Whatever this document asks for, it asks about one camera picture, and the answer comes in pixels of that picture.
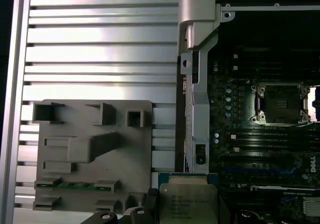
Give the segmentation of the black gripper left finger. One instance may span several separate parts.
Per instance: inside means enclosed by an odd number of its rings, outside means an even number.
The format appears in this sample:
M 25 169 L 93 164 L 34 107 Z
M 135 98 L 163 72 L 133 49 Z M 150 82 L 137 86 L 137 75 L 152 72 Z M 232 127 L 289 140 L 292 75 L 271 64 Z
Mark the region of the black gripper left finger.
M 81 224 L 158 224 L 159 197 L 159 190 L 150 188 L 144 205 L 127 209 L 121 218 L 111 211 L 99 211 Z

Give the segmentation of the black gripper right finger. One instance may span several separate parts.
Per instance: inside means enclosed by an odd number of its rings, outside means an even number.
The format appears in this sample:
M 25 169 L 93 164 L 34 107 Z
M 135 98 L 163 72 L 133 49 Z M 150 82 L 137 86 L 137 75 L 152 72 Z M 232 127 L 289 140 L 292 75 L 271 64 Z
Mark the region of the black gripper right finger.
M 225 195 L 218 196 L 219 224 L 264 224 L 258 214 L 237 208 Z

